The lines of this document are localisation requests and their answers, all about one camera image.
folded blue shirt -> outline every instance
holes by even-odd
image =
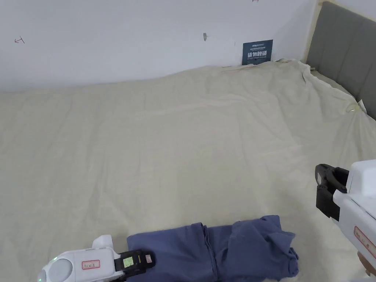
[[[295,234],[279,216],[207,228],[195,223],[127,238],[129,250],[155,253],[156,265],[129,282],[260,282],[298,274]]]

wrinkled sheet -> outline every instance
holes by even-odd
[[[280,215],[299,275],[364,274],[315,208],[319,163],[376,158],[376,122],[298,61],[0,94],[0,281],[111,234]]]
[[[291,242],[279,216],[207,228],[195,223],[127,238],[130,250],[152,250],[156,265],[128,282],[261,282],[299,273]]]

upholstered headboard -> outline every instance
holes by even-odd
[[[363,100],[376,119],[376,22],[324,2],[307,64]]]

beige bed sheet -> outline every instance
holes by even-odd
[[[1,281],[111,234],[278,214],[291,281],[364,273],[315,207],[314,168],[376,158],[376,122],[298,61],[0,94]]]

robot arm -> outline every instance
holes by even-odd
[[[126,281],[155,266],[152,252],[117,254],[110,235],[94,240],[91,249],[68,251],[51,260],[39,273],[38,282]]]
[[[356,162],[350,171],[316,167],[316,206],[376,268],[376,160]]]

